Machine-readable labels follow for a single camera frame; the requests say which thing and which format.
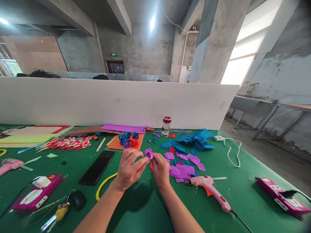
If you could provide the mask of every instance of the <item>doorway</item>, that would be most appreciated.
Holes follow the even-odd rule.
[[[107,61],[108,72],[124,74],[123,61]]]

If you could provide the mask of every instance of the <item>black cable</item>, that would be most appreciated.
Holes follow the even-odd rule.
[[[31,182],[29,182],[18,194],[17,196],[14,198],[14,200],[10,203],[10,205],[8,205],[8,207],[6,208],[6,210],[2,213],[2,215],[0,216],[0,219],[2,219],[2,217],[6,214],[6,212],[12,207],[12,205],[15,203],[16,199],[20,196],[20,194],[27,188],[28,185],[32,184],[32,182],[38,180],[39,178],[32,180]]]
[[[244,224],[244,226],[247,228],[247,230],[249,230],[250,233],[252,233],[252,231],[251,231],[251,230],[248,228],[248,226],[242,221],[242,219],[239,218],[239,216],[236,214],[236,212],[234,212],[233,210],[230,210],[230,212],[231,212],[232,214],[234,214],[234,216],[236,216],[236,217],[241,221],[241,223]]]
[[[288,191],[280,192],[280,194],[285,198],[292,198],[295,193],[300,193],[302,196],[304,196],[311,203],[311,200],[309,199],[309,197],[307,195],[304,195],[303,193],[301,193],[297,190],[288,190]]]

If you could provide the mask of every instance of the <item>white partition board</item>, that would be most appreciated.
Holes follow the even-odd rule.
[[[0,123],[219,130],[239,85],[0,77]]]

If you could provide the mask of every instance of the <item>mobile phone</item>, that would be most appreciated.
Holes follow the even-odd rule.
[[[115,152],[103,151],[90,168],[84,173],[79,180],[79,184],[96,185],[97,181],[105,171]]]

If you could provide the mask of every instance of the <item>ceiling light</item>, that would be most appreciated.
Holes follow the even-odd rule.
[[[152,31],[155,28],[156,25],[156,16],[152,16],[152,19],[150,20],[150,31]]]
[[[3,19],[3,18],[0,18],[0,23],[3,23],[3,24],[5,24],[5,25],[9,25],[9,22],[6,21],[6,20]]]

